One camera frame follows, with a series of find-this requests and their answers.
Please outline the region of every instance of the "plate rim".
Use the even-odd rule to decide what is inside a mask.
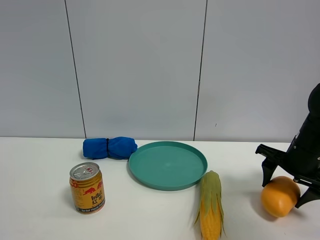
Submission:
[[[153,183],[150,183],[148,182],[147,180],[144,180],[140,177],[137,176],[137,174],[134,173],[134,171],[132,170],[131,168],[131,164],[132,164],[132,159],[133,157],[135,156],[136,153],[139,153],[139,149],[140,148],[144,148],[144,146],[149,146],[149,145],[153,145],[153,144],[164,144],[164,146],[166,144],[172,144],[172,143],[175,143],[175,144],[178,144],[180,146],[187,146],[188,148],[191,148],[193,149],[195,152],[197,152],[198,154],[200,154],[200,156],[198,156],[204,166],[204,170],[203,170],[203,173],[202,175],[199,177],[198,180],[196,181],[193,181],[193,182],[190,182],[188,184],[183,184],[183,185],[174,185],[174,186],[163,186],[163,185],[157,185],[157,184],[153,184]],[[187,188],[190,188],[192,187],[193,185],[197,184],[201,178],[206,174],[207,170],[208,170],[208,161],[207,161],[207,158],[206,156],[197,148],[195,148],[194,146],[191,146],[189,144],[186,144],[186,143],[183,143],[183,142],[179,142],[179,141],[154,141],[154,142],[150,142],[150,143],[147,143],[145,145],[142,145],[140,146],[136,152],[134,152],[129,160],[128,160],[128,166],[129,166],[129,170],[130,172],[132,173],[132,175],[134,176],[134,178],[136,178],[140,183],[142,183],[144,186],[147,186],[149,188],[153,188],[153,189],[156,189],[156,190],[162,190],[162,191],[179,191],[179,190],[183,190],[183,189],[187,189]]]

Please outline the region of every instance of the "red bull can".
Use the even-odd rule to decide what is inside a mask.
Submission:
[[[69,179],[75,209],[81,214],[92,214],[105,205],[102,173],[98,164],[85,162],[70,170]]]

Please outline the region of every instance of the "table surface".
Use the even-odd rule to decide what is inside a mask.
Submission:
[[[138,146],[152,141],[137,140]],[[200,240],[193,225],[199,186],[159,191],[138,183],[127,160],[95,160],[103,174],[105,206],[76,212],[70,169],[87,160],[83,139],[0,138],[0,236],[3,240]],[[208,170],[219,173],[225,214],[224,240],[315,240],[320,237],[320,201],[275,219],[261,207],[261,163],[257,142],[183,141],[199,149]],[[288,143],[265,143],[286,150]],[[277,168],[274,176],[289,176]]]

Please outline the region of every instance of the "corn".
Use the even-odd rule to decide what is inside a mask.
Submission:
[[[221,204],[219,175],[210,171],[201,179],[201,197],[195,222],[200,219],[204,240],[217,240],[224,230],[224,211]]]

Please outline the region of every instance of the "can pull tab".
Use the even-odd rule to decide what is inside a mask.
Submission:
[[[94,170],[93,170],[91,167],[87,167],[87,168],[84,170],[83,174],[91,174],[93,171],[94,171]]]

